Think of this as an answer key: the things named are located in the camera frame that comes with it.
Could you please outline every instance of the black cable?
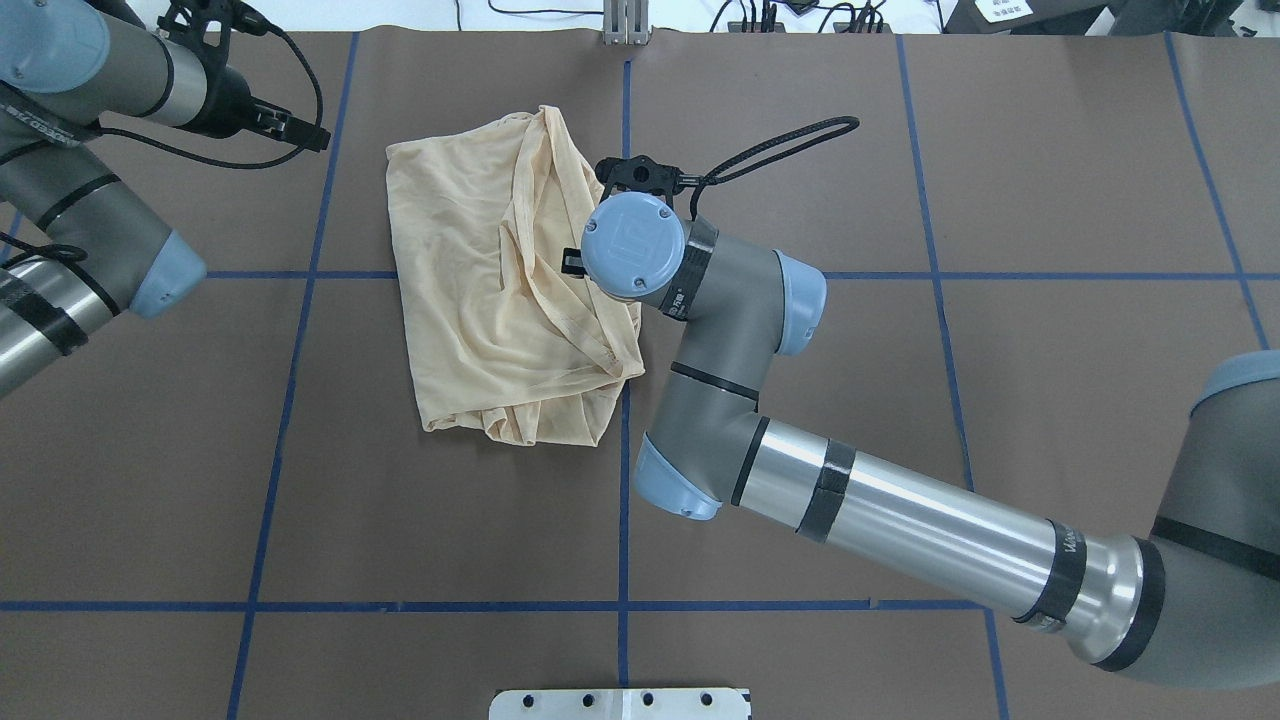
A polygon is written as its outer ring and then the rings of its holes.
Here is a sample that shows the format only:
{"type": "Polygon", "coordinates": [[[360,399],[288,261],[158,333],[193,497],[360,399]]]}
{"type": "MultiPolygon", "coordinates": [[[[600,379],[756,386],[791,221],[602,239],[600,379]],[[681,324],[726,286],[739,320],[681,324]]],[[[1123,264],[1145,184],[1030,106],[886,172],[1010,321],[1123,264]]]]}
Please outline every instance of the black cable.
{"type": "Polygon", "coordinates": [[[836,3],[831,8],[827,8],[827,14],[822,18],[822,24],[818,26],[818,32],[827,29],[827,20],[829,20],[831,15],[841,8],[849,10],[849,24],[854,24],[854,19],[858,17],[858,8],[854,8],[852,3],[836,3]]]}
{"type": "Polygon", "coordinates": [[[603,15],[604,10],[563,10],[559,8],[541,8],[538,10],[504,10],[502,8],[494,8],[493,0],[488,0],[489,9],[494,13],[500,13],[503,15],[545,15],[548,13],[557,15],[603,15]]]}
{"type": "Polygon", "coordinates": [[[698,219],[698,200],[701,197],[703,191],[707,190],[709,186],[723,184],[723,183],[727,183],[727,182],[730,182],[732,179],[740,178],[740,177],[745,176],[746,173],[758,170],[758,169],[760,169],[760,168],[763,168],[765,165],[771,165],[771,164],[777,163],[778,160],[782,160],[785,158],[790,158],[790,156],[795,155],[796,152],[801,152],[804,150],[808,150],[808,149],[813,147],[814,145],[820,145],[823,142],[827,142],[828,140],[835,140],[835,138],[837,138],[837,137],[840,137],[842,135],[850,133],[854,129],[856,129],[858,126],[859,126],[858,118],[854,118],[854,117],[850,117],[850,115],[840,115],[840,117],[836,117],[836,118],[827,118],[826,120],[822,120],[820,123],[814,123],[812,126],[805,126],[803,128],[794,129],[791,132],[780,135],[777,137],[771,137],[769,140],[765,140],[764,142],[760,142],[759,145],[755,145],[753,147],[749,147],[749,149],[739,152],[737,155],[733,155],[728,160],[724,160],[719,165],[716,165],[714,168],[712,168],[712,170],[709,173],[707,173],[705,176],[698,178],[698,184],[694,186],[694,195],[689,199],[689,217],[691,219],[698,219]],[[827,128],[835,127],[835,126],[844,126],[844,127],[833,129],[833,131],[831,131],[828,133],[823,133],[823,135],[820,135],[818,137],[814,137],[812,140],[806,140],[806,141],[801,142],[800,145],[796,145],[795,147],[788,147],[787,150],[783,150],[783,151],[781,151],[781,152],[778,152],[776,155],[769,155],[768,158],[765,158],[763,160],[758,160],[758,161],[750,164],[750,165],[748,165],[748,167],[745,167],[745,168],[742,168],[740,170],[733,170],[732,173],[728,173],[727,176],[722,176],[721,174],[724,170],[732,168],[733,165],[739,165],[741,163],[745,163],[746,160],[750,160],[755,155],[759,155],[762,152],[772,150],[772,149],[774,149],[774,147],[777,147],[780,145],[786,145],[788,142],[795,142],[796,140],[800,140],[801,137],[805,137],[806,135],[813,135],[813,133],[815,133],[815,132],[818,132],[820,129],[827,129],[827,128]]]}
{"type": "MultiPolygon", "coordinates": [[[[284,29],[276,26],[271,26],[270,28],[268,28],[268,32],[275,35],[289,46],[289,50],[293,51],[293,56],[298,59],[298,63],[302,64],[302,69],[306,70],[307,79],[311,81],[311,90],[314,90],[316,95],[316,120],[315,120],[315,129],[312,131],[311,136],[314,138],[316,135],[320,133],[320,123],[321,120],[324,120],[324,95],[320,91],[320,81],[316,79],[316,73],[315,70],[311,69],[311,63],[307,63],[306,56],[302,55],[302,50],[298,47],[296,42],[293,42],[293,38],[289,37],[289,33],[284,32],[284,29]]],[[[129,140],[136,140],[143,145],[150,145],[151,147],[155,147],[157,150],[172,152],[173,155],[177,155],[179,158],[186,158],[187,160],[195,160],[196,163],[204,163],[206,165],[212,165],[215,168],[225,168],[228,170],[265,170],[268,168],[283,165],[284,163],[288,163],[289,160],[297,158],[298,154],[305,150],[303,145],[306,145],[306,143],[300,143],[297,147],[289,150],[284,155],[280,155],[279,158],[274,160],[268,160],[265,163],[229,163],[227,160],[218,160],[214,158],[205,158],[204,155],[196,155],[195,152],[188,152],[179,147],[174,147],[172,145],[160,142],[159,140],[147,137],[145,135],[138,135],[136,132],[129,132],[127,129],[102,128],[102,135],[127,137],[129,140]]]]}
{"type": "MultiPolygon", "coordinates": [[[[727,10],[728,6],[732,5],[732,4],[733,4],[733,0],[724,0],[724,4],[721,5],[721,9],[716,13],[716,18],[712,19],[712,27],[710,27],[710,29],[708,29],[707,32],[716,32],[716,26],[719,24],[721,15],[723,15],[724,10],[727,10]]],[[[746,15],[742,15],[742,22],[746,23],[746,15]]]]}
{"type": "Polygon", "coordinates": [[[12,245],[17,247],[20,252],[13,258],[5,260],[0,269],[8,270],[18,263],[24,263],[32,258],[46,258],[49,260],[56,260],[59,263],[83,263],[88,259],[88,252],[74,245],[28,245],[12,234],[0,231],[0,242],[5,245],[12,245]]]}

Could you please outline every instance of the blue grid line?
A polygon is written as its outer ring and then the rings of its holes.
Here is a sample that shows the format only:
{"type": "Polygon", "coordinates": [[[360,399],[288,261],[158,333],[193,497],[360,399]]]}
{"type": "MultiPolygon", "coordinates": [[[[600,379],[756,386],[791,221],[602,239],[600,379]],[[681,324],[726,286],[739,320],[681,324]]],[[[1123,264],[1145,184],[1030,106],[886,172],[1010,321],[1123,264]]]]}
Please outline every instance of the blue grid line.
{"type": "Polygon", "coordinates": [[[987,610],[972,600],[879,600],[872,610],[987,610]]]}
{"type": "Polygon", "coordinates": [[[622,452],[618,483],[618,687],[631,684],[631,382],[622,386],[622,452]]]}
{"type": "Polygon", "coordinates": [[[394,281],[396,270],[210,270],[211,281],[394,281]]]}
{"type": "Polygon", "coordinates": [[[244,612],[244,602],[10,600],[0,612],[244,612]]]}
{"type": "MultiPolygon", "coordinates": [[[[622,156],[631,156],[631,60],[622,63],[622,156]]],[[[631,382],[622,386],[618,469],[618,687],[631,685],[631,382]]]]}
{"type": "MultiPolygon", "coordinates": [[[[14,213],[13,222],[9,223],[9,234],[13,237],[18,237],[18,228],[20,227],[22,227],[22,213],[14,213]]],[[[13,252],[12,245],[6,243],[4,247],[0,247],[0,263],[8,260],[10,252],[13,252]]]]}
{"type": "Polygon", "coordinates": [[[260,602],[259,612],[305,614],[502,614],[502,612],[617,612],[618,603],[600,601],[511,602],[260,602]]]}
{"type": "MultiPolygon", "coordinates": [[[[0,601],[0,612],[246,612],[248,602],[0,601]]],[[[518,612],[910,612],[979,611],[968,600],[547,600],[547,601],[264,601],[255,614],[410,615],[518,612]]]]}
{"type": "Polygon", "coordinates": [[[1005,689],[1005,665],[1000,660],[1000,641],[996,637],[996,615],[991,609],[983,609],[983,621],[987,624],[987,648],[991,651],[991,671],[996,675],[996,707],[1000,720],[1009,720],[1009,692],[1005,689]]]}
{"type": "Polygon", "coordinates": [[[1217,184],[1213,182],[1213,173],[1208,169],[1208,159],[1204,158],[1204,147],[1199,141],[1199,132],[1196,129],[1196,118],[1192,115],[1190,102],[1187,101],[1187,88],[1183,85],[1183,72],[1178,67],[1178,50],[1174,47],[1174,36],[1165,31],[1165,50],[1169,53],[1169,68],[1174,73],[1174,87],[1178,88],[1178,104],[1183,108],[1183,119],[1187,122],[1187,135],[1190,136],[1192,149],[1196,150],[1196,161],[1199,163],[1201,174],[1204,176],[1204,186],[1208,188],[1208,199],[1213,204],[1213,213],[1217,215],[1217,224],[1222,229],[1222,240],[1226,242],[1226,251],[1231,255],[1231,266],[1235,268],[1235,277],[1240,281],[1240,292],[1244,293],[1244,305],[1249,309],[1249,320],[1253,322],[1253,332],[1258,336],[1258,345],[1262,350],[1270,350],[1267,333],[1262,329],[1262,319],[1258,316],[1258,307],[1253,302],[1253,292],[1249,291],[1249,281],[1244,275],[1244,264],[1240,263],[1240,252],[1235,247],[1235,238],[1231,236],[1231,225],[1226,222],[1226,210],[1222,209],[1222,199],[1217,195],[1217,184]]]}
{"type": "MultiPolygon", "coordinates": [[[[942,275],[938,266],[938,251],[933,238],[933,217],[929,213],[929,195],[924,183],[924,160],[920,155],[920,136],[915,123],[915,106],[911,101],[911,78],[906,64],[906,44],[902,36],[895,36],[897,44],[897,65],[902,76],[902,102],[906,108],[906,129],[911,138],[911,160],[915,164],[915,186],[920,197],[920,220],[924,225],[924,243],[929,254],[929,272],[933,274],[933,302],[938,314],[938,329],[942,334],[942,356],[946,363],[947,386],[951,391],[951,414],[956,432],[960,434],[960,454],[964,459],[965,486],[973,491],[973,464],[969,459],[969,437],[965,432],[964,406],[960,402],[960,383],[956,378],[955,354],[951,350],[951,328],[947,324],[946,300],[942,295],[942,275]]],[[[991,675],[996,689],[996,707],[1001,720],[1009,720],[1009,701],[1005,692],[1005,673],[1000,660],[1000,641],[996,638],[996,625],[989,610],[987,618],[987,648],[991,655],[991,675]]]]}
{"type": "Polygon", "coordinates": [[[324,192],[320,197],[320,213],[316,219],[315,241],[311,245],[311,263],[307,272],[307,287],[302,295],[302,311],[298,315],[298,332],[293,341],[293,356],[289,359],[289,379],[284,389],[284,407],[280,410],[280,428],[275,436],[275,455],[271,460],[271,475],[266,486],[266,501],[262,506],[262,525],[257,536],[257,551],[253,555],[253,573],[250,578],[248,607],[244,609],[244,625],[241,629],[239,651],[236,656],[236,674],[232,676],[232,692],[227,703],[227,719],[236,720],[239,712],[241,689],[244,685],[244,671],[248,666],[250,642],[253,638],[253,619],[259,592],[262,588],[262,568],[266,562],[266,546],[271,534],[271,518],[275,512],[275,496],[280,484],[280,469],[284,464],[284,438],[289,432],[293,414],[293,398],[297,391],[298,364],[302,356],[302,342],[307,333],[307,320],[311,314],[311,300],[315,295],[316,270],[320,265],[320,250],[324,247],[324,229],[329,219],[329,201],[333,196],[333,179],[338,169],[338,155],[342,149],[342,129],[347,115],[347,100],[351,95],[351,76],[356,67],[356,49],[360,46],[360,33],[351,33],[351,49],[347,54],[347,72],[343,77],[342,100],[338,102],[338,118],[334,120],[333,146],[329,149],[329,168],[325,173],[324,192]]]}
{"type": "MultiPolygon", "coordinates": [[[[974,272],[974,270],[827,270],[828,281],[1139,281],[1139,282],[1238,282],[1236,273],[1089,273],[1089,272],[974,272]]],[[[1244,273],[1248,281],[1275,282],[1280,273],[1244,273]]],[[[210,270],[211,281],[394,281],[396,270],[210,270]]]]}
{"type": "Polygon", "coordinates": [[[859,612],[870,600],[632,600],[635,612],[859,612]]]}

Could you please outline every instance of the black clamp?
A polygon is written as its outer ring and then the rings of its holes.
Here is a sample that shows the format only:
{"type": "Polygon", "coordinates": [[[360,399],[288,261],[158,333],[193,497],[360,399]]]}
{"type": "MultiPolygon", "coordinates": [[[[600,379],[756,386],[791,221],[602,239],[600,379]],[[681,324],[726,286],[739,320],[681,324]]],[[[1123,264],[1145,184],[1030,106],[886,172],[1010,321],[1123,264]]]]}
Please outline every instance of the black clamp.
{"type": "Polygon", "coordinates": [[[614,190],[648,192],[657,195],[672,204],[675,196],[686,187],[698,187],[701,181],[699,176],[691,176],[675,165],[655,163],[648,155],[635,158],[605,158],[595,164],[595,179],[604,184],[604,195],[600,202],[613,193],[614,190]]]}
{"type": "Polygon", "coordinates": [[[169,10],[156,20],[168,40],[191,50],[209,77],[209,92],[200,114],[186,129],[228,137],[236,129],[247,129],[279,142],[305,150],[329,147],[329,131],[296,118],[293,113],[266,100],[248,95],[248,87],[232,68],[232,31],[261,37],[279,35],[262,13],[241,0],[170,0],[169,10]],[[209,28],[218,23],[218,44],[206,41],[209,28]]]}

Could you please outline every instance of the crumpled cloth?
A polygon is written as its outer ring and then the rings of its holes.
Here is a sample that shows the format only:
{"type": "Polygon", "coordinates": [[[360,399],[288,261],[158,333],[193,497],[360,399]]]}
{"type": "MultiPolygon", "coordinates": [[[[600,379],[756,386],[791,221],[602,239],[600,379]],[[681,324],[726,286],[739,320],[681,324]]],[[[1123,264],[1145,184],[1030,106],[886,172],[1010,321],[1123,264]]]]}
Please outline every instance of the crumpled cloth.
{"type": "Polygon", "coordinates": [[[596,446],[644,373],[640,306],[559,272],[603,188],[557,108],[387,149],[413,392],[428,432],[596,446]]]}

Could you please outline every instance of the blue joint cap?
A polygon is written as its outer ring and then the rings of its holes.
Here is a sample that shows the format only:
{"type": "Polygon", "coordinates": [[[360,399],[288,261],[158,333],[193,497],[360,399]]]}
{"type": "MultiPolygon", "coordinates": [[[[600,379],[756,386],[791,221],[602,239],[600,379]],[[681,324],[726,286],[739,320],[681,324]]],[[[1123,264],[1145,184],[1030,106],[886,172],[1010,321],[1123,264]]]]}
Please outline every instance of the blue joint cap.
{"type": "Polygon", "coordinates": [[[799,355],[822,322],[827,309],[827,278],[822,270],[805,265],[774,250],[782,265],[782,291],[786,293],[782,313],[782,342],[778,355],[799,355]]]}
{"type": "Polygon", "coordinates": [[[649,441],[649,433],[644,434],[644,441],[640,443],[640,460],[636,461],[635,480],[640,497],[667,512],[690,520],[710,520],[723,505],[698,489],[698,486],[689,482],[689,478],[680,474],[680,470],[673,468],[671,462],[667,462],[667,459],[649,441]]]}
{"type": "Polygon", "coordinates": [[[622,192],[591,213],[582,232],[582,266],[600,290],[644,297],[671,282],[685,258],[685,225],[666,202],[622,192]]]}
{"type": "Polygon", "coordinates": [[[23,92],[76,90],[106,63],[111,35],[87,3],[0,0],[0,81],[23,92]]]}
{"type": "Polygon", "coordinates": [[[1231,388],[1280,379],[1280,350],[1262,350],[1236,355],[1219,365],[1204,383],[1204,392],[1192,406],[1192,413],[1201,402],[1231,388]]]}
{"type": "Polygon", "coordinates": [[[151,319],[160,315],[192,291],[209,273],[205,261],[196,255],[177,231],[169,233],[160,254],[156,255],[147,277],[142,278],[133,295],[129,310],[151,319]]]}

